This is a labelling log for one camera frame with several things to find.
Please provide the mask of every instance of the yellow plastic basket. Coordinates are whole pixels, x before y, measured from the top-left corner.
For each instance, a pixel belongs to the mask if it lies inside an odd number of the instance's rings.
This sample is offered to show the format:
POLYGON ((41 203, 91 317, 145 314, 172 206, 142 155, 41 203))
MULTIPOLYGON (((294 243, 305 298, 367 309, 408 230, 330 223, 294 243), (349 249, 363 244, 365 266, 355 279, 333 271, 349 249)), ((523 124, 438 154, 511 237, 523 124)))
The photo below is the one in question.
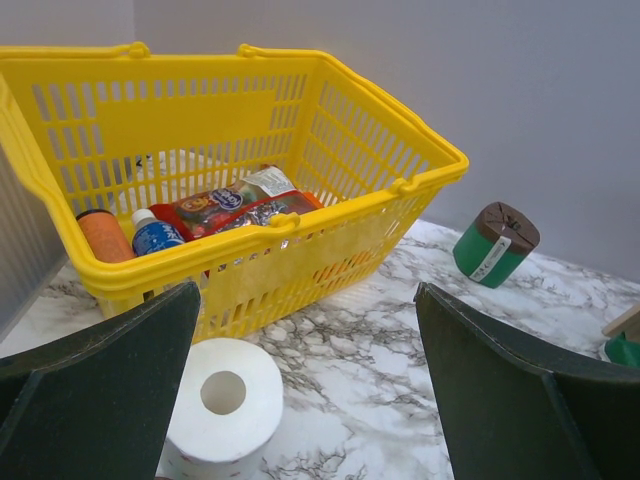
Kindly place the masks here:
POLYGON ((151 55, 140 42, 1 48, 0 142, 105 316, 191 279, 203 299, 195 341, 245 335, 369 275, 468 167, 334 57, 248 45, 215 56, 151 55), (262 164, 326 208, 120 264, 96 260, 75 220, 111 208, 131 236, 135 208, 262 164))

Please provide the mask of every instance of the green object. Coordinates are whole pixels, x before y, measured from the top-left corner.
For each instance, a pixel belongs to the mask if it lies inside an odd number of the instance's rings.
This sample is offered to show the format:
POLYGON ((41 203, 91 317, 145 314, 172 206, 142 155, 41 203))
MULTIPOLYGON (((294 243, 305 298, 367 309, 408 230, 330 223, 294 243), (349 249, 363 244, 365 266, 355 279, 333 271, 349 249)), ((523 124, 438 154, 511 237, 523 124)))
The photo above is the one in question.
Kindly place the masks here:
POLYGON ((640 343, 630 342, 621 333, 604 345, 604 353, 612 363, 640 368, 640 343))
POLYGON ((487 205, 453 248, 453 258, 471 280, 496 288, 540 242, 535 226, 501 202, 487 205))
MULTIPOLYGON (((494 244, 480 235, 476 226, 472 224, 453 247, 453 258, 456 260, 456 265, 462 273, 471 277, 494 244)), ((490 269, 486 277, 479 280, 478 283, 490 288, 500 286, 526 257, 526 255, 518 255, 507 250, 495 266, 490 269)))

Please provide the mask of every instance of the water bottle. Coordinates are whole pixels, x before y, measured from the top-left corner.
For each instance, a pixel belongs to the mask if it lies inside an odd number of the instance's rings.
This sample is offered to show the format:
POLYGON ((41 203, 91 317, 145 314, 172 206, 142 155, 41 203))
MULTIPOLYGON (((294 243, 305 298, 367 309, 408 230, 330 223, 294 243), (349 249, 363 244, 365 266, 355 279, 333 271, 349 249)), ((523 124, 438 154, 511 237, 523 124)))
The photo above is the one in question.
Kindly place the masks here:
POLYGON ((184 238, 173 225, 158 220, 153 212, 141 208, 133 212, 131 221, 136 230, 133 236, 133 251, 136 255, 148 255, 165 248, 182 245, 184 238))

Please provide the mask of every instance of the chip bag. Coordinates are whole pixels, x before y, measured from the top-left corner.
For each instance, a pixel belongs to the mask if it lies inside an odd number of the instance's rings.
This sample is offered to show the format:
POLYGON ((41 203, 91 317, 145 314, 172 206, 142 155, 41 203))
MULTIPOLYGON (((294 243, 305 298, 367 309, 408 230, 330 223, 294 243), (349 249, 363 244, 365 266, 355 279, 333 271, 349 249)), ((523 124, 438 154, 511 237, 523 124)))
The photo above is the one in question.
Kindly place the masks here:
POLYGON ((245 225, 266 226, 279 213, 304 214, 321 207, 313 195, 296 190, 278 167, 270 166, 229 187, 149 208, 191 241, 245 225))

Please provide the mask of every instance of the white wall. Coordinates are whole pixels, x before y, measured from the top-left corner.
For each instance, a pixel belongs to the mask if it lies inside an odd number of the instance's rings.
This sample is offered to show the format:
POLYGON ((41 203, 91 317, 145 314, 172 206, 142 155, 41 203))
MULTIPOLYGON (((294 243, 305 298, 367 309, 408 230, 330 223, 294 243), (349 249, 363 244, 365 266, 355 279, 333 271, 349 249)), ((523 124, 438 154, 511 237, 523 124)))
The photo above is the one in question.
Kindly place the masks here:
POLYGON ((541 251, 640 279, 640 3, 633 0, 134 0, 155 52, 242 42, 338 56, 462 148, 426 218, 525 212, 541 251))
POLYGON ((133 0, 0 1, 0 45, 91 46, 133 39, 133 0))
MULTIPOLYGON (((134 39, 132 0, 2 0, 0 45, 110 45, 134 39)), ((0 338, 64 261, 42 202, 0 149, 0 338)))

